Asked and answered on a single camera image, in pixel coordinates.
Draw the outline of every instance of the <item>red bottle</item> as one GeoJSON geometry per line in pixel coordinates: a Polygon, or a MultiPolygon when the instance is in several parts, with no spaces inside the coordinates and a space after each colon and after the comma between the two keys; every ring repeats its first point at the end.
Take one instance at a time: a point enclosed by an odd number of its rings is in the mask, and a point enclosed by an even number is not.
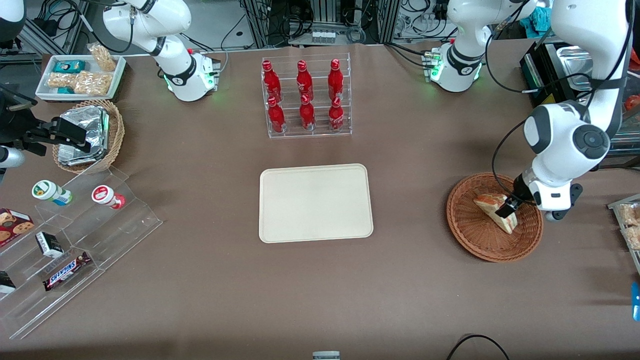
{"type": "Polygon", "coordinates": [[[305,60],[298,61],[298,77],[296,80],[298,82],[300,96],[309,95],[309,101],[313,101],[314,85],[311,80],[311,74],[309,74],[309,71],[307,70],[307,62],[305,60]]]}
{"type": "Polygon", "coordinates": [[[340,60],[333,59],[331,61],[331,71],[329,72],[329,99],[333,100],[336,96],[342,98],[342,83],[340,60]]]}
{"type": "Polygon", "coordinates": [[[302,127],[307,131],[312,131],[316,128],[316,114],[314,106],[311,105],[309,95],[305,94],[300,97],[300,118],[302,119],[302,127]]]}
{"type": "Polygon", "coordinates": [[[329,109],[329,126],[331,130],[338,131],[342,127],[344,122],[344,110],[340,106],[340,98],[335,97],[331,102],[331,108],[329,109]]]}
{"type": "Polygon", "coordinates": [[[284,122],[284,111],[282,111],[282,108],[278,105],[275,96],[269,96],[267,103],[269,104],[268,113],[271,128],[276,133],[284,133],[287,130],[287,124],[284,122]]]}
{"type": "Polygon", "coordinates": [[[276,98],[276,102],[282,101],[282,87],[280,86],[280,78],[275,71],[271,61],[264,60],[262,62],[262,69],[264,70],[264,84],[267,86],[267,94],[276,98]]]}

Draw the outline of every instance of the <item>brown woven basket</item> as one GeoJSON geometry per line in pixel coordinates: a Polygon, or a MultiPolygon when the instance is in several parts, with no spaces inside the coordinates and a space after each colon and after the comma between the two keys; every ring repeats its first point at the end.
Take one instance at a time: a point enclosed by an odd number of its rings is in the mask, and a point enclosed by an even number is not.
{"type": "MultiPolygon", "coordinates": [[[[498,175],[513,190],[513,179],[498,175]]],[[[542,237],[542,214],[535,206],[522,205],[516,211],[518,226],[505,233],[474,203],[478,195],[505,193],[490,172],[460,181],[447,199],[447,221],[453,236],[473,255],[494,263],[516,261],[529,255],[542,237]]]]}
{"type": "MultiPolygon", "coordinates": [[[[102,171],[107,169],[118,156],[120,152],[120,146],[122,145],[122,138],[124,138],[124,123],[122,122],[122,116],[118,111],[118,108],[109,100],[88,100],[75,105],[73,109],[83,108],[85,106],[102,106],[109,113],[109,153],[102,158],[100,161],[96,163],[96,165],[92,168],[96,171],[102,171]]],[[[65,166],[62,165],[58,161],[58,150],[60,149],[59,145],[53,145],[53,151],[51,154],[53,155],[53,161],[56,162],[56,165],[61,169],[73,172],[75,174],[80,174],[82,171],[86,170],[89,166],[93,164],[82,164],[82,165],[73,165],[73,166],[65,166]]]]}

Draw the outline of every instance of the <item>table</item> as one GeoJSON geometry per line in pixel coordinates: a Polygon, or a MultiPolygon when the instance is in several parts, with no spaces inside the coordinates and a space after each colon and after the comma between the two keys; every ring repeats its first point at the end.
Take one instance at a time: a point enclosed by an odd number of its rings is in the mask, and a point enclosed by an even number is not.
{"type": "MultiPolygon", "coordinates": [[[[530,40],[491,46],[492,70],[523,86],[530,40]]],[[[117,106],[126,126],[115,166],[166,222],[22,341],[0,337],[9,359],[444,359],[464,334],[496,339],[513,359],[640,356],[630,314],[631,257],[606,204],[640,192],[638,174],[604,170],[560,223],[546,223],[527,258],[494,264],[458,245],[445,219],[449,190],[490,170],[502,136],[531,110],[483,69],[467,92],[424,83],[383,46],[232,53],[220,91],[178,101],[153,59],[127,60],[117,106]],[[270,140],[260,90],[262,56],[350,51],[353,136],[270,140]],[[267,168],[361,163],[369,172],[369,238],[265,244],[258,238],[259,176],[267,168]]],[[[69,104],[41,102],[49,120],[69,104]]],[[[532,159],[521,132],[499,172],[532,159]]],[[[31,211],[37,180],[72,177],[50,155],[28,155],[0,186],[3,205],[31,211]]],[[[455,358],[498,359],[485,340],[455,358]]]]}

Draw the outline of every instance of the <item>bread slice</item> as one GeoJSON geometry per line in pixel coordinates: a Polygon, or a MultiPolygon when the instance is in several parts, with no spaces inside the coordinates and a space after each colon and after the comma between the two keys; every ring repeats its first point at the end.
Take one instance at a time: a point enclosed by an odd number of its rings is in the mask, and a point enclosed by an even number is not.
{"type": "Polygon", "coordinates": [[[498,226],[504,230],[508,234],[513,234],[513,229],[518,226],[518,219],[516,214],[513,213],[509,215],[507,218],[501,218],[496,215],[496,210],[498,210],[507,199],[506,195],[500,193],[487,193],[478,196],[474,199],[476,205],[484,211],[493,222],[498,224],[498,226]]]}

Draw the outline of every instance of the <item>green and white container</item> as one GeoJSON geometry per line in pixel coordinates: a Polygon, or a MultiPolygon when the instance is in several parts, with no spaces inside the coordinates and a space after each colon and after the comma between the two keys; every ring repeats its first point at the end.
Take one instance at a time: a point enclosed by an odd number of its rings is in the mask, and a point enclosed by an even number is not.
{"type": "Polygon", "coordinates": [[[67,205],[74,198],[70,191],[49,180],[40,180],[36,185],[33,185],[31,194],[36,199],[52,201],[60,206],[67,205]]]}

